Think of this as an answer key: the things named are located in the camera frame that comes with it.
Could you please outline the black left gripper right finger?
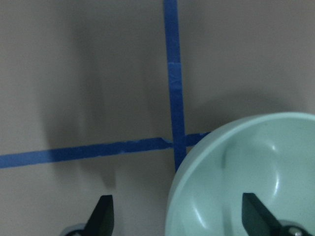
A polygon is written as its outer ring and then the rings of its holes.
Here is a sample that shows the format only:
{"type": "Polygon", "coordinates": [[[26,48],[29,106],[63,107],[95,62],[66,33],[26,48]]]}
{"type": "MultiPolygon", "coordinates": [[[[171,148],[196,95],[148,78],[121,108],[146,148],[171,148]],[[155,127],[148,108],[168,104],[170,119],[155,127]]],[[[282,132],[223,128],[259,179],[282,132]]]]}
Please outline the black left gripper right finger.
{"type": "Polygon", "coordinates": [[[254,193],[242,195],[242,225],[249,236],[279,236],[282,228],[254,193]]]}

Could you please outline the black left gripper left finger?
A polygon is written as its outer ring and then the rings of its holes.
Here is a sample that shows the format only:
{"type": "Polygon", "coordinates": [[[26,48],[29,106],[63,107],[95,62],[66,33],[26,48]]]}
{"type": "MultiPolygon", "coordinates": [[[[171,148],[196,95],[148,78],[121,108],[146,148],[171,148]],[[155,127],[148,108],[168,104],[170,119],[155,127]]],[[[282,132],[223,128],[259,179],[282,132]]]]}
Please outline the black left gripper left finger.
{"type": "Polygon", "coordinates": [[[111,236],[114,230],[114,204],[112,195],[102,195],[84,229],[83,236],[111,236]]]}

